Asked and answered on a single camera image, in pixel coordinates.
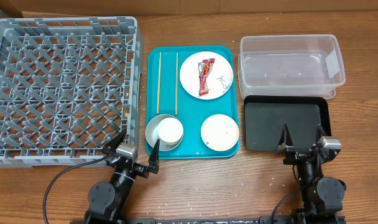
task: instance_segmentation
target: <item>black container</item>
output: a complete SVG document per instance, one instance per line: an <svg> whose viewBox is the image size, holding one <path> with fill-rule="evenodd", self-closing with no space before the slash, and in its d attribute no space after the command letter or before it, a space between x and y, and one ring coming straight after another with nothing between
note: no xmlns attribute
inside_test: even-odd
<svg viewBox="0 0 378 224"><path fill-rule="evenodd" d="M316 126L331 135L325 99L310 96L247 96L244 99L244 135L252 151L275 151L286 123L294 147L311 148Z"/></svg>

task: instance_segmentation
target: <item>wooden chopstick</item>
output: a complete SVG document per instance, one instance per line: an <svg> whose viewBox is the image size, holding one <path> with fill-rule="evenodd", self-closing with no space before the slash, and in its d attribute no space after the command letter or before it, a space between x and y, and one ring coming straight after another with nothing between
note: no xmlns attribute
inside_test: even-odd
<svg viewBox="0 0 378 224"><path fill-rule="evenodd" d="M156 114L159 114L160 109L160 76L162 71L162 53L159 55L159 81L157 82L157 111Z"/></svg>
<svg viewBox="0 0 378 224"><path fill-rule="evenodd" d="M175 115L178 115L178 53L177 66L175 68Z"/></svg>

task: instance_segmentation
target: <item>red candy wrapper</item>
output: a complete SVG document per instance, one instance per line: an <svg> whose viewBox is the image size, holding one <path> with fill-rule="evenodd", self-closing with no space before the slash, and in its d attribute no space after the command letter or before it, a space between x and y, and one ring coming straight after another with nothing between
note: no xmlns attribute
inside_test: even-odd
<svg viewBox="0 0 378 224"><path fill-rule="evenodd" d="M215 62L215 58L204 59L199 62L199 96L203 96L208 93L207 77L211 72Z"/></svg>

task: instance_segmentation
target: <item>teal tray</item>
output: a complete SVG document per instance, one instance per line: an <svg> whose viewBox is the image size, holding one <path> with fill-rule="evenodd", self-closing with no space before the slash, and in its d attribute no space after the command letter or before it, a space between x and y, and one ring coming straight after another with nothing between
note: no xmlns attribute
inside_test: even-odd
<svg viewBox="0 0 378 224"><path fill-rule="evenodd" d="M231 64L232 69L234 68L232 52L220 45L158 47L151 51L147 66L146 125L156 116L159 53L162 53L159 114L175 116L175 61L177 53L179 71L182 63L189 56L202 51L210 51L222 55ZM189 95L178 80L178 115L176 117L183 125L183 139L175 149L165 152L160 151L160 159L227 158L235 155L239 149L239 141L230 150L217 152L208 148L200 136L201 125L206 118L214 114L225 114L238 124L234 79L235 77L233 77L233 83L228 92L213 100L200 100ZM151 150L152 147L146 142L146 151L149 153Z"/></svg>

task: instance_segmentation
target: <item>black cable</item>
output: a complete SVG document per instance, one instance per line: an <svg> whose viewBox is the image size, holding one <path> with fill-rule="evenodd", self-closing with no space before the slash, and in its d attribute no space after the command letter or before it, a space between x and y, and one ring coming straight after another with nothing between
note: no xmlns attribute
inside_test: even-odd
<svg viewBox="0 0 378 224"><path fill-rule="evenodd" d="M320 167L320 163L319 163L319 151L317 151L316 150L316 162L317 162L317 165L316 165L316 171L317 172L319 172L319 167ZM294 166L293 166L293 173L294 173L294 178L295 178L295 180L297 180L297 176L295 175L295 171L294 171ZM270 223L271 224L274 224L274 218L275 218L275 214L276 214L276 212L277 212L277 209L285 202L285 201L287 201L287 199L289 199L290 197L293 197L294 195L296 195L297 193L299 193L299 191L301 191L301 190L303 190L303 189L306 189L307 187L309 187L312 183L313 183L313 181L315 181L315 179L316 179L316 177L317 177L318 175L317 174L315 174L314 176L313 176L313 178L312 178L312 180L309 182L309 183L307 183L306 185L303 185L303 186L301 186L298 190L296 190L296 191L294 191L294 192L292 192L292 193L290 193L289 195L287 195L286 197L284 197L277 205L276 205L276 207L274 208L274 211L272 212L272 215L270 216Z"/></svg>
<svg viewBox="0 0 378 224"><path fill-rule="evenodd" d="M105 160L106 157L107 156L104 156L103 158L100 158L100 159L97 159L97 160L94 160L94 161L84 162L82 164L78 164L78 165L69 167L69 168L63 170L62 172L60 172L55 178L53 178L53 180L51 181L50 185L47 188L47 191L45 191L44 200L42 201L42 215L44 216L44 222L45 222L45 224L49 224L48 218L47 218L47 209L45 208L46 204L47 204L47 197L48 197L48 193L50 192L51 187L55 183L55 181L57 181L57 179L61 175L63 175L64 173L66 173L68 171L71 171L72 169L76 169L76 168L79 168L79 167L83 167L83 166L87 166L87 165L94 164L94 163L97 163L97 162L101 162L101 161Z"/></svg>

